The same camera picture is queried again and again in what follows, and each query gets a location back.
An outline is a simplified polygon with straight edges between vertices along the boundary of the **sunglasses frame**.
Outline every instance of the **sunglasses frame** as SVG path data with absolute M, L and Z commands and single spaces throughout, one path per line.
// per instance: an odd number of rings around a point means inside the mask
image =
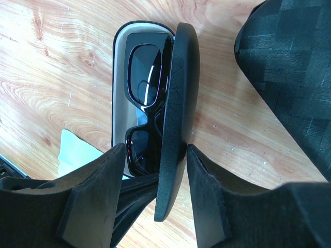
M 143 45 L 154 45 L 161 52 L 161 70 L 160 70 L 160 81 L 159 87 L 156 94 L 155 101 L 148 106 L 140 104 L 132 94 L 130 76 L 131 76 L 131 63 L 132 56 L 135 50 Z M 126 131 L 125 145 L 126 145 L 126 156 L 128 169 L 133 176 L 143 176 L 146 173 L 138 170 L 133 165 L 133 154 L 132 154 L 132 135 L 135 131 L 145 131 L 153 139 L 156 145 L 156 156 L 157 161 L 160 161 L 161 147 L 162 147 L 162 133 L 160 133 L 156 125 L 156 117 L 159 113 L 164 111 L 164 105 L 167 99 L 167 85 L 171 67 L 173 39 L 169 34 L 166 33 L 136 33 L 130 34 L 127 38 L 127 45 L 125 51 L 125 65 L 124 65 L 124 78 L 126 80 L 125 95 L 126 98 L 135 105 L 138 109 L 144 112 L 147 116 L 147 123 L 132 127 Z M 155 166 L 155 170 L 152 173 L 159 172 L 159 164 Z

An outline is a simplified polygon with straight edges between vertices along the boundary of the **wooden surface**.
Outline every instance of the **wooden surface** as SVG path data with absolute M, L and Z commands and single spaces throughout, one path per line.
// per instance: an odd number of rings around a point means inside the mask
M 132 20 L 198 34 L 201 77 L 192 142 L 263 187 L 324 181 L 239 70 L 235 37 L 256 0 L 3 0 L 0 2 L 0 153 L 33 178 L 57 177 L 62 129 L 111 147 L 112 42 Z M 187 173 L 174 208 L 155 201 L 118 247 L 195 247 Z

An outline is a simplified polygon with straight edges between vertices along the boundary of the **sunglasses lens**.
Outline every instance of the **sunglasses lens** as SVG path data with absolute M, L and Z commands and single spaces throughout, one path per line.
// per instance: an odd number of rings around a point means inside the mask
M 156 143 L 146 131 L 134 131 L 131 138 L 132 161 L 130 171 L 141 174 L 153 174 L 159 171 Z
M 143 106 L 155 102 L 161 72 L 161 52 L 155 45 L 142 45 L 131 54 L 129 87 L 135 100 Z

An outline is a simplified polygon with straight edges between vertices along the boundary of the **microfiber cloth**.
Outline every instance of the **microfiber cloth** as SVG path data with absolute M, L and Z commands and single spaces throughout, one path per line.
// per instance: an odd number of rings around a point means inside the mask
M 62 177 L 75 169 L 97 159 L 103 153 L 89 143 L 81 140 L 69 130 L 61 132 L 58 176 Z

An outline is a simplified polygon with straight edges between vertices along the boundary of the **open eyeglass case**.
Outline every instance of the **open eyeglass case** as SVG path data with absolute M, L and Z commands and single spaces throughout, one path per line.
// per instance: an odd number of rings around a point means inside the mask
M 147 45 L 149 53 L 142 49 Z M 152 65 L 150 70 L 146 69 L 148 66 L 139 65 L 145 63 L 143 60 Z M 159 23 L 134 21 L 123 25 L 114 38 L 112 146 L 126 143 L 126 176 L 159 173 L 155 221 L 166 219 L 182 181 L 199 74 L 199 44 L 190 24 L 179 23 L 175 33 Z M 150 83 L 153 79 L 157 82 L 154 85 Z M 155 128 L 149 130 L 153 121 Z M 137 143 L 140 139 L 148 142 Z M 150 163 L 153 168 L 132 173 L 134 166 L 129 161 L 145 163 L 143 156 L 132 157 L 132 153 L 139 153 L 142 149 L 157 154 L 145 158 L 153 162 Z

